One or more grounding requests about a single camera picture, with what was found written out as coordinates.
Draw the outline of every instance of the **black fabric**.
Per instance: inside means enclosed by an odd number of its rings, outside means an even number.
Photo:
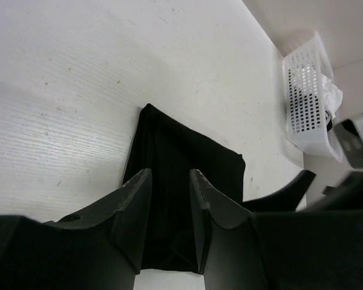
[[[152,199],[142,269],[197,272],[189,171],[199,169],[236,202],[243,197],[242,156],[160,112],[151,104],[139,124],[123,181],[152,169]]]

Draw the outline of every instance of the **white tissue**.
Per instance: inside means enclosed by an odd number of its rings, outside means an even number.
[[[331,113],[332,119],[334,119],[336,117],[335,113],[339,109],[343,100],[343,92],[325,75],[321,74],[321,78],[324,107],[326,111]]]

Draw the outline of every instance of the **black cover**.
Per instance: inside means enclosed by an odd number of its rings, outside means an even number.
[[[198,170],[191,201],[206,290],[363,290],[363,172],[301,212],[251,212]]]
[[[240,205],[252,212],[295,211],[315,176],[309,170],[302,170],[291,182],[275,193],[263,198],[241,202]]]
[[[58,222],[0,216],[0,290],[133,290],[151,189],[145,169]]]
[[[197,272],[189,171],[199,169],[215,188],[241,202],[242,156],[160,112],[140,113],[123,181],[152,169],[152,200],[142,269]]]

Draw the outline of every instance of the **white mesh basket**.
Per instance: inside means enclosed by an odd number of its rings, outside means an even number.
[[[325,123],[321,74],[334,79],[319,34],[286,56],[283,68],[288,139],[305,153],[342,162],[341,147]]]

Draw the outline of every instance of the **white table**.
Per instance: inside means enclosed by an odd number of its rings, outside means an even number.
[[[147,103],[242,153],[245,199],[279,189],[303,167],[281,61],[241,0],[1,1],[0,214],[57,220],[118,188]]]

